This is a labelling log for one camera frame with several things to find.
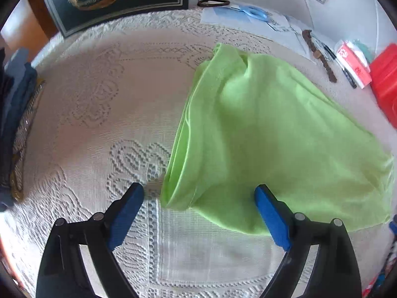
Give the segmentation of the lime green garment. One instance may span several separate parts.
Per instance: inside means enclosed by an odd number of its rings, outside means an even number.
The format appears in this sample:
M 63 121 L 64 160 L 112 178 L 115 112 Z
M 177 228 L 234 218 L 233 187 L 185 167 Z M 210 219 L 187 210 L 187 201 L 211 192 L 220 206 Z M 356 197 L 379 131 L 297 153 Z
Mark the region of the lime green garment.
M 261 184 L 292 211 L 356 231 L 390 216 L 394 158 L 286 61 L 220 43 L 195 72 L 160 201 L 268 235 L 254 202 Z

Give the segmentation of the dark blue clothes pile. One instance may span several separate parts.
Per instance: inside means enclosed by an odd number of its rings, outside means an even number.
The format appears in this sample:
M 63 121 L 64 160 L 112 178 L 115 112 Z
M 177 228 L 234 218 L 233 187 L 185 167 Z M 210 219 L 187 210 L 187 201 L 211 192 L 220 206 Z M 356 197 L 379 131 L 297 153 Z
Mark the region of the dark blue clothes pile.
M 13 206 L 9 177 L 13 144 L 26 106 L 34 93 L 37 71 L 28 61 L 28 50 L 20 48 L 1 64 L 1 211 Z

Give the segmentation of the pink tissue pack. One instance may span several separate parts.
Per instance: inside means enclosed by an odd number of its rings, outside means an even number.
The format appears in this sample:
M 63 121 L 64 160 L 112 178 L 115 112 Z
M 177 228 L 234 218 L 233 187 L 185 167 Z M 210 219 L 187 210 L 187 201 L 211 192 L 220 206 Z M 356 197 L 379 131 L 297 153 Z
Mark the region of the pink tissue pack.
M 372 82 L 371 70 L 364 53 L 348 40 L 340 40 L 334 47 L 336 59 L 348 71 L 353 81 L 364 89 Z

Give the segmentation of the white paper sheets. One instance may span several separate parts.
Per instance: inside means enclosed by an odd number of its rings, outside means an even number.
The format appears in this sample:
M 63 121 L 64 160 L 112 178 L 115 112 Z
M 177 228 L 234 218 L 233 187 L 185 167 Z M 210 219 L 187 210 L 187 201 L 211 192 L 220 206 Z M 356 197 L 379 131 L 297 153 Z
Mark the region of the white paper sheets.
M 301 35 L 301 28 L 290 24 L 284 15 L 276 11 L 263 10 L 269 17 L 268 22 L 261 22 L 243 12 L 229 9 L 227 5 L 204 8 L 200 21 L 204 24 L 223 26 L 266 38 L 314 61 L 312 52 Z

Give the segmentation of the red plastic carry case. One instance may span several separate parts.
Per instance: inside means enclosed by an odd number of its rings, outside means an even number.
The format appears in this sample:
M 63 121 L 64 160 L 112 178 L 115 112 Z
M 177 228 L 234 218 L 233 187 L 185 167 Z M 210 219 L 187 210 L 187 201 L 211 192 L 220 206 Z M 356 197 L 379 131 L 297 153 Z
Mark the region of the red plastic carry case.
M 371 89 L 378 106 L 381 108 L 390 124 L 396 128 L 396 98 L 397 98 L 397 46 L 389 44 L 370 64 Z

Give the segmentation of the white lace tablecloth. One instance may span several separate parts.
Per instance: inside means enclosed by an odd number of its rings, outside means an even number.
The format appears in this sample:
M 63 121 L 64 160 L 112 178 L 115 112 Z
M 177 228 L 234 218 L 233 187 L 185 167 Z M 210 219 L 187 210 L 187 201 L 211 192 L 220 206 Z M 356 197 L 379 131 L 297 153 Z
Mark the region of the white lace tablecloth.
M 44 87 L 24 123 L 24 197 L 1 214 L 7 258 L 29 294 L 55 220 L 84 221 L 133 182 L 144 185 L 145 202 L 115 256 L 141 297 L 261 294 L 283 257 L 272 239 L 164 210 L 158 200 L 195 68 L 219 42 L 287 61 L 396 150 L 396 130 L 370 91 L 329 82 L 319 65 L 265 38 L 203 24 L 198 9 L 55 36 L 33 62 Z

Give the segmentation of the blue handled scissors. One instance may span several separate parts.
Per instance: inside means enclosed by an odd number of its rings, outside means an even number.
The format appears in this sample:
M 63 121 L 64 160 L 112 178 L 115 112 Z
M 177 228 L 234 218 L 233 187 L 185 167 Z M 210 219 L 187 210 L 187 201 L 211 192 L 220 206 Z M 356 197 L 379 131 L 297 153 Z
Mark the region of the blue handled scissors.
M 227 6 L 227 8 L 235 11 L 243 12 L 249 17 L 259 20 L 261 22 L 269 21 L 269 17 L 266 14 L 266 12 L 258 7 L 249 6 L 249 5 L 230 4 Z

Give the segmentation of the black pen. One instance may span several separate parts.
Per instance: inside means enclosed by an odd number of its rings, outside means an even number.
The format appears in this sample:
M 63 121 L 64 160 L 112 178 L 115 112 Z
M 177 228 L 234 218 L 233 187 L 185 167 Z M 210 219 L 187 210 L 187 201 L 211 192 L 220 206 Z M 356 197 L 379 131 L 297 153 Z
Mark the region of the black pen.
M 335 61 L 338 66 L 340 66 L 344 76 L 347 78 L 348 82 L 350 83 L 351 87 L 353 89 L 357 88 L 357 85 L 353 78 L 351 77 L 351 74 L 346 70 L 346 68 L 342 65 L 342 63 L 337 59 L 336 55 L 331 51 L 331 49 L 324 43 L 322 43 L 324 50 L 332 57 L 333 61 Z

